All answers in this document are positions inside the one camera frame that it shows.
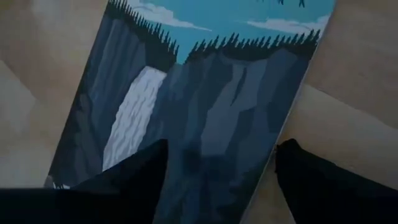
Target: wooden floor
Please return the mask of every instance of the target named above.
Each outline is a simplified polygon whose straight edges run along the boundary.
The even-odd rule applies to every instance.
[[[42,186],[105,4],[0,1],[0,187]],[[337,0],[280,137],[395,189],[397,6]],[[272,166],[243,223],[294,223]]]

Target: illustrated waterfall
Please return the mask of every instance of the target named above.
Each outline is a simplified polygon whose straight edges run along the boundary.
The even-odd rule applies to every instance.
[[[146,133],[157,92],[165,77],[164,72],[145,67],[133,81],[112,125],[111,135],[104,149],[103,170],[136,153]]]

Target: snowboard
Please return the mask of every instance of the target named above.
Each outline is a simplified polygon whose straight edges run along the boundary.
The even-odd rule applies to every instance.
[[[46,185],[73,188],[166,139],[153,223],[239,223],[333,6],[110,0]]]

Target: cloud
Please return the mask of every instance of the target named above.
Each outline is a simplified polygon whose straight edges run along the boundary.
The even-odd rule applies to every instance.
[[[163,6],[156,6],[152,3],[142,3],[140,0],[128,0],[132,10],[144,16],[145,19],[152,22],[159,22],[174,27],[184,27],[192,29],[200,29],[211,31],[210,29],[196,26],[195,24],[187,21],[181,21],[174,17],[174,12],[166,9]]]
[[[312,29],[320,29],[323,32],[326,24],[328,23],[329,15],[322,16],[316,22],[298,22],[288,21],[285,19],[267,19],[265,22],[247,21],[246,23],[263,29],[272,29],[286,33],[299,34],[308,33]]]

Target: blue sky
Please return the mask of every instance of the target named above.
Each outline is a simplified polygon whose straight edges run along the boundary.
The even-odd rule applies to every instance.
[[[335,0],[128,0],[147,20],[163,23],[180,45],[183,62],[196,41],[230,36],[242,38],[294,35],[323,29]]]

